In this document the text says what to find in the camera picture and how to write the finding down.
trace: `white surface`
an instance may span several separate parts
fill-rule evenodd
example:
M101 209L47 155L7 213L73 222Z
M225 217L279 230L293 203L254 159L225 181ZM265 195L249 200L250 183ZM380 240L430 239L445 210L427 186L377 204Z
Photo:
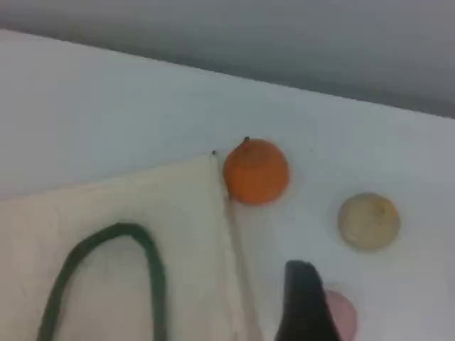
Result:
M0 2L0 22L29 32L159 53L303 88L447 101L452 109L454 14L450 0ZM398 102L416 105L406 97ZM443 113L453 114L449 108Z
M215 157L0 204L0 339L34 340L53 282L71 249L102 227L137 222L164 262L169 337L248 340L240 282ZM144 251L127 238L79 267L57 340L150 340Z
M9 32L0 51L2 197L267 137L289 157L289 190L235 205L264 339L289 258L352 300L357 341L454 339L455 121ZM367 190L402 218L375 254L336 233L339 205Z

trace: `black handle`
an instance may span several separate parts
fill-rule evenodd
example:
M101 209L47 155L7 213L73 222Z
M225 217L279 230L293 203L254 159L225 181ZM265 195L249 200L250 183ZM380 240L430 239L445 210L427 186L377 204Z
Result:
M283 316L275 341L341 341L322 280L310 263L286 263Z

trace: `white table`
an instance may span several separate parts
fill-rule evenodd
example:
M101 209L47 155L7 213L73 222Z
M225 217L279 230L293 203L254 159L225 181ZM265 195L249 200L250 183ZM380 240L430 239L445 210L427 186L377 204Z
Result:
M225 155L246 135L276 141L292 170L278 202L234 205L264 340L292 258L354 302L358 341L455 338L455 121L0 31L0 198ZM403 226L359 254L336 213L367 190Z

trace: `pink ball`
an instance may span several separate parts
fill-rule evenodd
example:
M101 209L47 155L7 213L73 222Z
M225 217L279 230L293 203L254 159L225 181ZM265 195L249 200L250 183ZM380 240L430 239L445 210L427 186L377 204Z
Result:
M357 332L357 312L354 305L335 291L326 291L328 308L341 341L353 341Z

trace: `beige ball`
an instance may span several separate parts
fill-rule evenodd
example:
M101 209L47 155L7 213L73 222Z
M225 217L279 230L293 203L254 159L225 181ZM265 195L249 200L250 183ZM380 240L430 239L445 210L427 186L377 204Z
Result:
M397 237L400 217L386 197L362 193L343 203L338 213L338 228L349 245L372 251L386 247Z

